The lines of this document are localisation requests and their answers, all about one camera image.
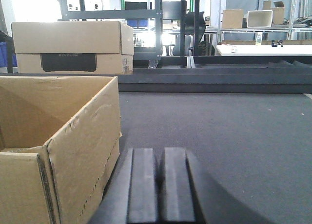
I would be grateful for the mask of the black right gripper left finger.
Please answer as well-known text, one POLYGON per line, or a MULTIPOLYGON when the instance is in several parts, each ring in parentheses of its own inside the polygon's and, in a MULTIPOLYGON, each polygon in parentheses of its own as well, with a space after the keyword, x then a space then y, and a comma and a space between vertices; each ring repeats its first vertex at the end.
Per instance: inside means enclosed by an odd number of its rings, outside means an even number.
POLYGON ((155 224, 156 162, 152 148, 129 149, 90 224, 155 224))

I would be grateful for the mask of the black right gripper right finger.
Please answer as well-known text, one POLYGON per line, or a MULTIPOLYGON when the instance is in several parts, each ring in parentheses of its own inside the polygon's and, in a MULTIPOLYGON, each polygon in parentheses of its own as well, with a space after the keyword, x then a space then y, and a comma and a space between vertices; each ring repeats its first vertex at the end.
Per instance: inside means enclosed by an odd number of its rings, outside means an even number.
POLYGON ((184 148, 165 148, 161 217, 166 224, 264 224, 266 219, 232 196, 184 148))

